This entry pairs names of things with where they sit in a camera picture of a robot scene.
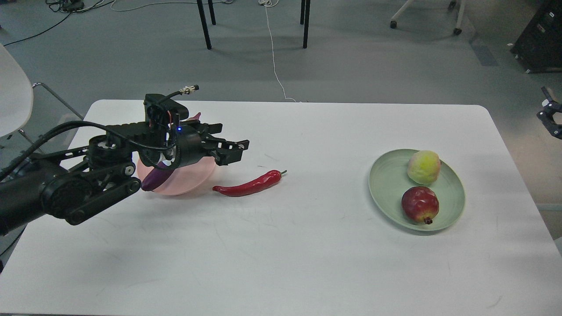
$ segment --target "white chair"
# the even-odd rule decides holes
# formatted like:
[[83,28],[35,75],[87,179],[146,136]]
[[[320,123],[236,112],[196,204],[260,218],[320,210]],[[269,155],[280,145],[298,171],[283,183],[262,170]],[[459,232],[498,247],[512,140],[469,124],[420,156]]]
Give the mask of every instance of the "white chair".
[[31,84],[23,69],[10,53],[0,46],[0,137],[18,131],[28,142],[33,140],[22,127],[27,123],[33,108],[33,89],[43,87],[81,120],[84,119],[57,93],[44,83]]
[[[390,20],[390,27],[391,29],[395,29],[396,26],[398,25],[398,17],[404,12],[404,10],[406,10],[413,2],[414,0],[407,0],[406,3],[404,3],[404,5],[398,10],[398,12],[396,12],[391,20]],[[453,10],[456,6],[457,1],[453,0],[449,3],[449,10]],[[455,35],[459,35],[463,30],[460,28],[461,27],[461,23],[463,21],[463,15],[464,15],[464,7],[466,5],[466,1],[465,0],[460,0],[460,8],[459,8],[459,17],[457,18],[457,24],[455,26],[455,30],[453,30],[453,34]]]

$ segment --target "green plate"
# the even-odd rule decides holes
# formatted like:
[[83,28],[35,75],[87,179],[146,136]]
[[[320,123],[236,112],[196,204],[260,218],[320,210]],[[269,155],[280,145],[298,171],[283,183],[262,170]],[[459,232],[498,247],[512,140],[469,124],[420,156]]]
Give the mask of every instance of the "green plate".
[[398,149],[387,152],[375,161],[369,175],[369,189],[380,210],[394,222],[417,231],[438,231],[456,222],[463,213],[465,193],[459,177],[441,161],[437,181],[426,186],[439,200],[439,213],[432,224],[416,223],[402,210],[402,195],[409,188],[420,186],[408,177],[408,161],[417,150]]

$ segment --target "pink plate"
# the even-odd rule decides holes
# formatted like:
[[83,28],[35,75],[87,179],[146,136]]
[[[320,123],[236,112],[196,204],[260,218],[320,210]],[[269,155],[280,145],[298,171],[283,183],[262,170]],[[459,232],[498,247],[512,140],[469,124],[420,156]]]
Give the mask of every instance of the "pink plate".
[[[180,195],[187,193],[209,178],[215,169],[215,159],[213,157],[203,157],[198,163],[181,167],[174,170],[174,173],[161,186],[154,189],[154,192],[162,195]],[[142,181],[153,169],[145,166],[140,160],[137,163],[137,175]]]

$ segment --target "red chili pepper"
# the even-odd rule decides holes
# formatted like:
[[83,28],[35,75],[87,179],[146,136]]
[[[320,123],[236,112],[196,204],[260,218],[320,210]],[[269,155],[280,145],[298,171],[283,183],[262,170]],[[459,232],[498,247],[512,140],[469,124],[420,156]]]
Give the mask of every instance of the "red chili pepper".
[[285,170],[283,172],[279,172],[277,170],[271,170],[266,174],[262,175],[261,177],[252,180],[248,183],[244,183],[235,187],[214,186],[212,190],[224,194],[226,196],[250,195],[253,193],[258,193],[260,191],[263,191],[273,186],[274,184],[278,183],[281,180],[281,176],[285,172],[287,171]]

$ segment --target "black cabinet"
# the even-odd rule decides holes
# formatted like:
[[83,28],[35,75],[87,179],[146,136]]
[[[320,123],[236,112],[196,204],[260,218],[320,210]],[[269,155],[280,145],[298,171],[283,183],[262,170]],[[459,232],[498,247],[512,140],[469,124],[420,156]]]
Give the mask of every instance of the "black cabinet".
[[511,52],[527,73],[562,71],[562,0],[545,0]]

